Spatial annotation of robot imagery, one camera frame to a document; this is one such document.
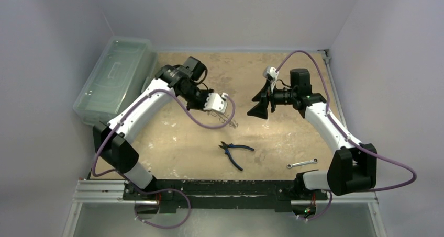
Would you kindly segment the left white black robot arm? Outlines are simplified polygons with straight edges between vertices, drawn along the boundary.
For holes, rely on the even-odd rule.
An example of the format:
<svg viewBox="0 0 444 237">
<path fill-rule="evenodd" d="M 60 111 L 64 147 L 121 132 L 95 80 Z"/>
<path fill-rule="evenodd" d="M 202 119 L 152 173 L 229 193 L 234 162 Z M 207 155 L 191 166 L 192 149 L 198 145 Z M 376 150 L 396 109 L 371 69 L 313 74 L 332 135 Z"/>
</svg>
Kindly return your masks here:
<svg viewBox="0 0 444 237">
<path fill-rule="evenodd" d="M 144 200 L 156 194 L 156 177 L 146 169 L 132 142 L 150 119 L 172 99 L 185 99 L 185 111 L 204 110 L 212 89 L 198 88 L 199 78 L 206 78 L 207 67 L 195 57 L 183 64 L 165 65 L 154 76 L 146 90 L 123 112 L 109 122 L 93 125 L 95 156 L 91 175 L 101 177 L 116 172 L 136 186 Z"/>
</svg>

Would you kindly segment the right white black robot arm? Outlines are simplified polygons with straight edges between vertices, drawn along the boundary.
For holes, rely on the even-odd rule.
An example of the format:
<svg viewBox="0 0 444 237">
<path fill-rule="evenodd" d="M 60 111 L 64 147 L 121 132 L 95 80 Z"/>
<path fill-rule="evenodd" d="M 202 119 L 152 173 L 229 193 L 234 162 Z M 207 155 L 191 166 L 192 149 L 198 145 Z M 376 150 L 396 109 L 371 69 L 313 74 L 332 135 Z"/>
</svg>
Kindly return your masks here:
<svg viewBox="0 0 444 237">
<path fill-rule="evenodd" d="M 256 103 L 247 114 L 267 119 L 277 105 L 291 105 L 306 119 L 327 143 L 333 157 L 328 170 L 307 171 L 296 175 L 294 192 L 306 199 L 314 190 L 329 190 L 337 196 L 366 191 L 376 185 L 376 157 L 372 144 L 363 144 L 354 137 L 334 116 L 327 100 L 320 93 L 312 92 L 310 74 L 307 69 L 290 71 L 289 88 L 276 88 L 278 71 L 267 67 L 263 76 L 265 85 L 253 97 Z"/>
</svg>

